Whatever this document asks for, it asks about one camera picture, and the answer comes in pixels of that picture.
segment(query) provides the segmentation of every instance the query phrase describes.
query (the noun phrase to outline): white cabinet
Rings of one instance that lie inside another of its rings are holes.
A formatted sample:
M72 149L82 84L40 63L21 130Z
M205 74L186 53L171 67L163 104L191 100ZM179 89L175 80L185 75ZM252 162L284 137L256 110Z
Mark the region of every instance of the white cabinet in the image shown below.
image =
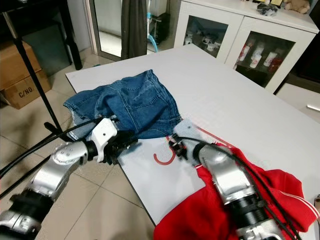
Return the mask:
M320 93L285 83L276 96L320 124Z
M308 15L240 0L181 1L174 47L195 44L274 93L319 32Z
M243 18L240 14L182 1L174 47L193 43L224 63Z
M245 16L225 63L273 93L314 36L308 31ZM248 52L241 61L239 55L245 48Z

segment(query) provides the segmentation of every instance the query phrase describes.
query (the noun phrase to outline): white table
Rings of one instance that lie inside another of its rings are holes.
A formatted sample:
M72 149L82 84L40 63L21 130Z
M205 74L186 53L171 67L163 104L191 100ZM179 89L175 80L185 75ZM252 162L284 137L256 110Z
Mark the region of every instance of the white table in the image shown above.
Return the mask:
M173 95L184 119L240 148L254 164L295 175L311 203L320 194L320 124L192 44L66 76L80 92L149 69ZM170 159L165 138L140 142L119 162L157 224L204 184L183 161L161 165L154 160L154 153L163 162ZM316 239L317 228L312 225L305 239Z

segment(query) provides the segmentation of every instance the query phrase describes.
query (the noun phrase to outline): cardboard box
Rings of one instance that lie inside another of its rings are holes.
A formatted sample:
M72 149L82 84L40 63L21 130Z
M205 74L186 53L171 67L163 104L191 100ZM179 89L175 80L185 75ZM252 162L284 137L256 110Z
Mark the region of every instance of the cardboard box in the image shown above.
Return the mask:
M36 73L44 92L51 89L43 70ZM1 91L1 100L16 109L20 109L40 96L31 76L16 82Z
M40 71L41 67L31 46L25 42L23 46L34 71ZM8 88L29 75L16 45L12 42L0 44L0 90Z

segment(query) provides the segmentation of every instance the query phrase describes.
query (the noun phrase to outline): black cable bundle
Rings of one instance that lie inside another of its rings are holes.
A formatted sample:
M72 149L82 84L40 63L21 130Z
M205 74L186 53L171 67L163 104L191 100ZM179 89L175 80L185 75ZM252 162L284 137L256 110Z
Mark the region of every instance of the black cable bundle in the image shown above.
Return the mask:
M294 233L295 236L292 235L292 233L290 232L290 230L285 226L284 223L282 223L280 221L280 219L276 216L276 214L268 207L265 206L265 209L270 213L270 215L274 218L274 220L278 223L278 225L286 232L286 234L288 234L288 236L290 236L290 238L292 240L302 240L301 237L299 236L298 231L295 229L292 221L289 219L286 211L283 209L283 207L279 204L279 202L277 201L277 199L273 196L273 194L271 193L271 191L269 190L268 186L265 184L265 182L260 178L260 176L258 176L258 174L251 168L248 166L248 164L246 162L244 162L242 159L238 158L237 156L235 156L234 154L230 154L227 151L223 150L222 148L218 147L215 144L211 144L208 143L206 141L200 140L200 139L196 139L196 138L192 138L192 137L186 137L186 136L178 136L177 137L179 140L191 140L191 141L195 141L201 144L204 144L206 146L210 146L211 148L214 148L220 152L223 152L224 154L226 154L228 157L230 157L231 159L235 160L236 163L238 163L240 166L243 167L246 176L249 177L251 183L253 184L254 190L258 196L258 198L260 200L263 200L263 197L259 191L259 189L257 188L257 185L255 183L255 181L253 180L253 178L251 177L251 175L248 173L248 171L261 183L261 185L263 186L263 188L265 189L265 191L267 192L267 194L270 196L270 198L272 199L272 201L274 202L274 205L278 208L278 210L281 212L283 218L285 219L285 221L289 224L290 229L292 230L292 232Z
M87 124L90 123L99 123L103 118L97 118L97 119L93 119L93 120L89 120L86 121L84 123L81 123L77 126L74 126L56 136L53 136L52 134L50 134L49 136L47 136L45 139L43 139L42 141L40 141L39 143L37 143L36 145L34 145L33 147L31 147L30 149L28 149L27 151L25 151L23 154L21 154L20 156L18 156L15 160L13 160L12 162L10 162L7 166L5 166L4 168L2 168L0 170L0 179L2 179L4 177L5 174L7 174L15 165L17 165L18 163L20 163L24 158L26 158L27 156L29 156L30 154L34 153L36 150L42 148L43 146L47 145L48 143L52 142L53 140L56 140L57 138L61 138L63 136L66 136L67 133L81 128ZM2 198L4 198L8 193L10 193L16 186L18 186L24 179L26 179L28 176L30 176L32 173L34 173L38 168L40 168L44 163L46 163L48 160L50 159L50 156L46 157L44 160L42 160L38 165L36 165L33 169L31 169L30 171L28 171L25 175L23 175L20 179L18 179L15 183L13 183L10 187L8 187L3 193L0 194L0 200Z

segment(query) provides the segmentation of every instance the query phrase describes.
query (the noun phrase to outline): red garment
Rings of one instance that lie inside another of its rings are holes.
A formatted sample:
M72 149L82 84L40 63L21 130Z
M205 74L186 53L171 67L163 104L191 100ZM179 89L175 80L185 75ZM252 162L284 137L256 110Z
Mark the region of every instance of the red garment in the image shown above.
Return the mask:
M291 218L296 230L306 232L319 217L319 212L311 203L303 199L301 182L293 175L279 169L265 171L250 163L238 148L230 149L267 184L273 196ZM213 185L211 174L202 165L197 166L196 170L198 176L204 181L205 187L187 197L161 220L155 227L154 240L238 239L234 221ZM267 192L257 179L251 176L270 209L284 223L282 214L274 206ZM286 239L290 239L284 231L282 233Z

